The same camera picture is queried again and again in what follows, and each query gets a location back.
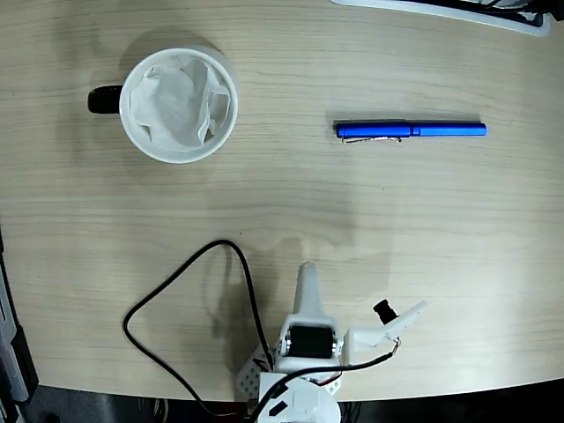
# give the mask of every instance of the wood grain surface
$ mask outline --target wood grain surface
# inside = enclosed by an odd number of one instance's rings
[[[429,308],[394,360],[338,399],[564,376],[564,27],[545,38],[329,0],[7,0],[0,17],[0,220],[41,383],[189,397],[124,337],[124,313],[206,242],[249,258],[267,337],[314,260],[346,330]],[[210,158],[145,157],[86,95],[162,48],[221,50],[241,81]],[[336,119],[473,118],[484,138],[342,146]],[[257,337],[218,249],[132,329],[206,399],[231,400]]]

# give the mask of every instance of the pen clip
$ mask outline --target pen clip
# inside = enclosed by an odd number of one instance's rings
[[[341,138],[341,142],[344,145],[363,143],[365,141],[395,141],[396,143],[401,143],[402,138],[400,137],[371,137],[371,138],[348,138],[348,139]]]

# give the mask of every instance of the black mug handle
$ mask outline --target black mug handle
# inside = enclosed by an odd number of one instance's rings
[[[106,85],[94,88],[88,93],[88,110],[107,115],[120,112],[122,85]]]

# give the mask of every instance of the pen cap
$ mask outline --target pen cap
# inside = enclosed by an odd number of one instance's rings
[[[412,129],[407,121],[337,122],[338,138],[409,137]]]

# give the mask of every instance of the floor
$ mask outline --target floor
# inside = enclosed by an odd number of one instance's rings
[[[524,418],[541,421],[561,419],[564,379],[507,390],[447,397],[368,401],[341,404],[343,423],[404,422],[499,422]],[[160,423],[164,401],[61,390],[40,386],[30,404],[23,407],[27,423]],[[211,422],[193,401],[168,401],[167,422]],[[244,410],[244,404],[212,403],[214,411]],[[223,423],[238,419],[223,419]]]

